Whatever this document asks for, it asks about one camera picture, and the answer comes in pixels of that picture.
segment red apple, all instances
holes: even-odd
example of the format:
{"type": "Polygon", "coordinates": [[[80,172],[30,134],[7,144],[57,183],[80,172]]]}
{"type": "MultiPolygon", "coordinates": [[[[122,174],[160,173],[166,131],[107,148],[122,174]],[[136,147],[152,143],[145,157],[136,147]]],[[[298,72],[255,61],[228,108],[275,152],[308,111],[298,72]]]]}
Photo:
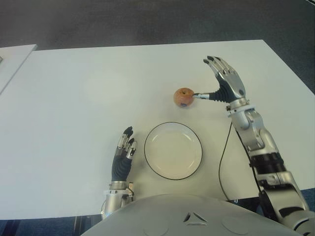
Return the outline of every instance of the red apple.
{"type": "Polygon", "coordinates": [[[193,102],[193,94],[189,88],[180,88],[174,93],[174,102],[180,107],[187,107],[193,102]]]}

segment wire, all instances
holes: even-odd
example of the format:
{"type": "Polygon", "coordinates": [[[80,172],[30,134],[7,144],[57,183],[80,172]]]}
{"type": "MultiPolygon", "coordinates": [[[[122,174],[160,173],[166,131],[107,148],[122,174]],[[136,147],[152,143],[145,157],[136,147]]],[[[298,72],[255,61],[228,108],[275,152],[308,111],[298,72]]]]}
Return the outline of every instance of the wire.
{"type": "Polygon", "coordinates": [[[220,163],[219,163],[219,183],[220,183],[222,192],[223,192],[223,194],[225,195],[225,197],[226,197],[226,199],[227,199],[228,201],[230,201],[230,199],[227,197],[227,195],[226,195],[226,193],[225,193],[225,190],[223,189],[223,186],[222,186],[222,183],[221,183],[220,171],[221,171],[221,163],[222,163],[223,156],[224,156],[224,153],[225,153],[225,149],[226,149],[228,137],[230,136],[230,133],[231,133],[231,128],[232,128],[232,122],[231,122],[230,128],[229,128],[229,130],[228,130],[228,134],[227,134],[227,137],[226,137],[224,149],[223,149],[222,156],[221,156],[221,160],[220,160],[220,163]]]}
{"type": "Polygon", "coordinates": [[[252,175],[254,176],[254,179],[255,179],[257,188],[258,188],[259,192],[261,193],[261,189],[260,189],[260,187],[259,187],[258,180],[257,180],[257,178],[256,178],[255,169],[254,169],[254,167],[253,167],[253,165],[252,165],[252,160],[251,160],[251,158],[250,158],[250,156],[249,156],[249,154],[248,154],[248,152],[247,152],[246,147],[245,147],[245,146],[243,145],[243,143],[242,143],[241,136],[239,135],[239,133],[238,133],[237,131],[236,131],[236,133],[237,133],[237,136],[238,136],[239,140],[241,141],[241,144],[242,144],[242,146],[243,146],[243,148],[244,148],[244,150],[245,150],[245,152],[246,152],[247,158],[248,158],[248,160],[250,161],[250,167],[252,168],[252,175]]]}

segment robotic arm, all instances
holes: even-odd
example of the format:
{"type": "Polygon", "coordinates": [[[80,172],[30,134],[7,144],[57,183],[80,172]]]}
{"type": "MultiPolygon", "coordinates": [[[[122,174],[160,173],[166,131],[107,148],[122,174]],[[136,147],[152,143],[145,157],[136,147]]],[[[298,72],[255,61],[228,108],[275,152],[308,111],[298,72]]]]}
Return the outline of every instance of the robotic arm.
{"type": "Polygon", "coordinates": [[[134,138],[130,139],[132,134],[133,130],[130,126],[124,131],[117,144],[112,165],[112,182],[100,212],[102,219],[133,201],[133,184],[127,184],[126,181],[137,148],[134,138]]]}
{"type": "Polygon", "coordinates": [[[265,216],[302,235],[314,233],[314,212],[299,190],[262,117],[245,98],[244,85],[237,72],[223,59],[210,57],[204,62],[213,70],[220,88],[211,93],[195,93],[193,97],[229,103],[228,116],[254,167],[261,188],[259,198],[265,216]]]}

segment white plate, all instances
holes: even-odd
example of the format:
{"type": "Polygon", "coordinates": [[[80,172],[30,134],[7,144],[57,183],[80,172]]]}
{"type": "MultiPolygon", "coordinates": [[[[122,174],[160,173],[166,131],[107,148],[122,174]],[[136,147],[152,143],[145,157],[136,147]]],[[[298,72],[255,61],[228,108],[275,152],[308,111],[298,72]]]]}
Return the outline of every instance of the white plate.
{"type": "Polygon", "coordinates": [[[149,166],[168,179],[183,179],[199,167],[202,148],[197,135],[187,126],[167,122],[155,127],[144,144],[149,166]]]}

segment floor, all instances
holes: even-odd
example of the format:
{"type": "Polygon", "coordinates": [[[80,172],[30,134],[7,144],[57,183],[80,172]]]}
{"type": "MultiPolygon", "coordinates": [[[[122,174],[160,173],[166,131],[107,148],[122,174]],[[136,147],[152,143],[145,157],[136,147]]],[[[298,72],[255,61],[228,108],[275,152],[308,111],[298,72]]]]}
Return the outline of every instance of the floor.
{"type": "MultiPolygon", "coordinates": [[[[0,47],[37,44],[38,50],[48,50],[247,39],[265,40],[315,92],[315,6],[306,0],[0,1],[0,47]]],[[[303,194],[314,210],[314,189],[303,194]]],[[[253,201],[245,202],[239,204],[252,208],[253,201]]],[[[19,236],[72,235],[77,219],[22,220],[12,227],[17,224],[19,236]]],[[[0,234],[6,223],[0,221],[0,234]]]]}

